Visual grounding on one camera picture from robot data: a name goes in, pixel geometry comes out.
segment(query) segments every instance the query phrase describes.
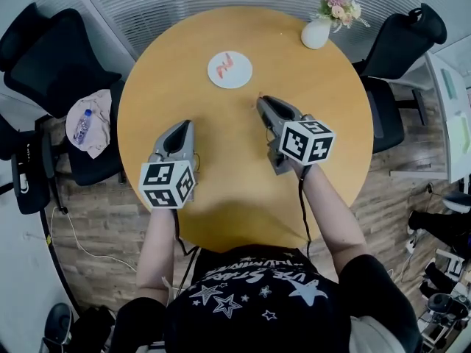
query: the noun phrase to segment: table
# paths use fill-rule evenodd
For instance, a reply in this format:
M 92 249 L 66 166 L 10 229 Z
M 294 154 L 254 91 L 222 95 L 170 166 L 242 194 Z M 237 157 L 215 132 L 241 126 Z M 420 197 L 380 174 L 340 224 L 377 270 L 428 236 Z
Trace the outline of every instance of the table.
M 436 55 L 427 52 L 425 61 L 438 96 L 442 117 L 446 171 L 391 171 L 393 177 L 416 177 L 426 179 L 447 179 L 456 182 L 464 178 L 464 191 L 467 192 L 471 174 L 471 147 L 464 153 L 460 141 L 467 141 L 463 129 L 458 127 L 463 121 L 467 134 L 471 132 L 471 105 L 463 77 Z
M 259 92 L 276 96 L 326 122 L 337 134 L 322 168 L 345 202 L 355 200 L 372 156 L 369 102 L 357 73 L 332 43 L 310 50 L 305 23 L 257 7 L 225 7 L 191 16 L 158 37 L 127 80 L 118 114 L 118 143 L 138 193 L 141 163 L 158 136 L 184 119 L 195 123 L 201 159 L 195 201 L 179 211 L 180 234 L 223 252 L 262 243 L 300 247 L 307 241 L 293 171 L 275 176 L 266 129 L 255 108 Z M 239 89 L 208 79 L 213 55 L 239 51 L 253 66 Z M 308 214 L 313 239 L 319 234 Z

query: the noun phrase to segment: person's leg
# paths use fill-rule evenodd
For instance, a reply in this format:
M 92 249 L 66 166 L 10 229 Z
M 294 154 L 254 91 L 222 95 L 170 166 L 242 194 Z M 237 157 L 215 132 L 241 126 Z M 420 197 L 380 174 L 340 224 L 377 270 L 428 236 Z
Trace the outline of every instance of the person's leg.
M 412 230 L 424 229 L 428 231 L 450 247 L 457 244 L 457 236 L 465 237 L 471 227 L 469 215 L 441 215 L 417 211 L 412 212 L 408 225 Z
M 424 281 L 422 284 L 419 286 L 420 293 L 424 295 L 425 298 L 429 299 L 432 297 L 432 295 L 440 293 L 440 290 L 433 289 L 430 286 L 428 286 L 428 283 Z
M 456 285 L 456 282 L 441 272 L 435 266 L 435 263 L 430 263 L 425 267 L 425 274 L 427 274 L 430 281 L 438 288 L 440 293 L 450 294 Z

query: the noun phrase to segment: plastic bottle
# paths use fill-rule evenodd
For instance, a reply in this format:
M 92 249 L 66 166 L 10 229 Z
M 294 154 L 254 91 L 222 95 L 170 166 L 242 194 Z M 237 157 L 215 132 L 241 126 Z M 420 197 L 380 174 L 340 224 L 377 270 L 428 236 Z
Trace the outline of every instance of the plastic bottle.
M 87 131 L 90 128 L 90 120 L 91 110 L 86 109 L 83 115 L 80 117 L 79 122 L 77 123 L 77 128 L 75 129 L 74 133 L 74 140 L 79 145 L 83 143 L 85 136 L 87 135 Z

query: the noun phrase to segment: cable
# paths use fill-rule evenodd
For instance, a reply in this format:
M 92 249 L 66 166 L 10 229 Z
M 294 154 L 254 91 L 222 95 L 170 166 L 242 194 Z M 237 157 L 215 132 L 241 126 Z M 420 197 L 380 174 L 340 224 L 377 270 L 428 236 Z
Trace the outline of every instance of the cable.
M 53 220 L 54 220 L 54 212 L 56 211 L 56 209 L 57 209 L 57 207 L 54 207 L 54 209 L 52 210 L 52 216 L 51 216 L 51 232 L 49 233 L 49 235 L 51 236 L 51 241 L 52 241 L 52 222 L 53 222 Z M 66 215 L 67 215 L 67 217 L 68 217 L 69 222 L 71 223 L 72 232 L 74 232 L 75 241 L 77 242 L 77 246 L 79 247 L 79 249 L 81 249 L 82 251 L 84 251 L 84 253 L 89 254 L 90 256 L 96 257 L 96 258 L 98 258 L 98 259 L 105 259 L 105 258 L 106 258 L 106 259 L 115 260 L 115 261 L 117 261 L 117 262 L 120 262 L 120 263 L 122 263 L 122 264 L 128 266 L 128 267 L 131 268 L 134 272 L 137 272 L 137 271 L 135 270 L 135 268 L 134 268 L 132 265 L 126 263 L 125 261 L 123 261 L 123 260 L 121 260 L 121 259 L 117 259 L 116 257 L 112 257 L 112 256 L 109 256 L 109 255 L 93 255 L 93 254 L 91 254 L 90 252 L 88 252 L 86 249 L 84 249 L 83 246 L 80 244 L 78 238 L 77 238 L 77 234 L 76 234 L 76 232 L 75 232 L 75 228 L 74 228 L 74 224 L 72 223 L 71 216 L 70 216 L 68 213 L 67 213 Z
M 428 211 L 428 207 L 430 207 L 430 202 L 431 202 L 431 200 L 432 200 L 433 195 L 435 195 L 435 193 L 431 193 L 431 194 L 430 194 L 430 197 L 428 198 L 428 203 L 427 203 L 427 207 L 425 208 L 425 212 L 427 212 L 427 211 Z
M 194 152 L 194 155 L 198 157 L 198 167 L 196 168 L 196 171 L 199 170 L 199 167 L 201 166 L 201 158 L 199 158 L 199 154 Z
M 188 276 L 188 273 L 190 272 L 191 264 L 193 264 L 193 260 L 196 257 L 196 253 L 198 252 L 199 247 L 196 246 L 196 250 L 193 251 L 193 254 L 191 255 L 190 263 L 188 264 L 188 267 L 186 267 L 185 275 L 183 276 L 182 282 L 180 283 L 180 286 L 177 291 L 177 296 L 180 295 L 180 292 L 182 291 L 183 284 L 185 283 L 186 277 Z
M 411 258 L 412 258 L 413 254 L 414 253 L 410 254 L 409 257 L 406 259 L 406 261 L 403 264 L 403 269 L 401 270 L 400 275 L 399 275 L 401 283 L 404 283 L 404 281 L 403 281 L 404 273 L 407 271 L 407 269 L 409 267 L 409 264 L 411 264 Z
M 178 221 L 178 213 L 176 209 L 172 209 L 171 213 L 174 215 L 174 220 L 175 220 L 175 240 L 179 243 L 180 247 L 182 248 L 183 254 L 185 256 L 188 256 L 191 254 L 193 251 L 196 251 L 199 247 L 195 246 L 192 248 L 190 251 L 186 251 L 185 244 L 182 241 L 182 238 L 180 238 L 180 221 Z
M 306 235 L 308 236 L 308 247 L 306 249 L 306 254 L 308 255 L 309 261 L 311 261 L 311 257 L 309 255 L 309 248 L 311 247 L 311 233 L 309 232 L 309 225 L 308 225 L 308 219 L 306 215 L 306 208 L 304 205 L 304 198 L 302 197 L 302 187 L 304 185 L 304 178 L 308 174 L 309 170 L 311 169 L 311 165 L 304 166 L 302 168 L 302 173 L 300 176 L 300 181 L 297 186 L 298 194 L 300 197 L 300 204 L 301 204 L 301 211 L 302 211 L 302 221 L 304 222 L 304 226 L 306 228 Z

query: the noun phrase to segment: beige cloth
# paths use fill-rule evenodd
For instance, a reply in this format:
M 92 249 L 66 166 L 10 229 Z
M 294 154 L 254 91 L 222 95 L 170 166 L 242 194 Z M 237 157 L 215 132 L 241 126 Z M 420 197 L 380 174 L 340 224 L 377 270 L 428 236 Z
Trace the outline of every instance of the beige cloth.
M 74 140 L 75 129 L 86 109 L 92 111 L 90 128 L 84 141 L 79 145 Z M 88 97 L 79 99 L 68 111 L 65 133 L 72 144 L 86 151 L 93 159 L 97 158 L 110 144 L 111 93 L 109 89 L 98 90 Z

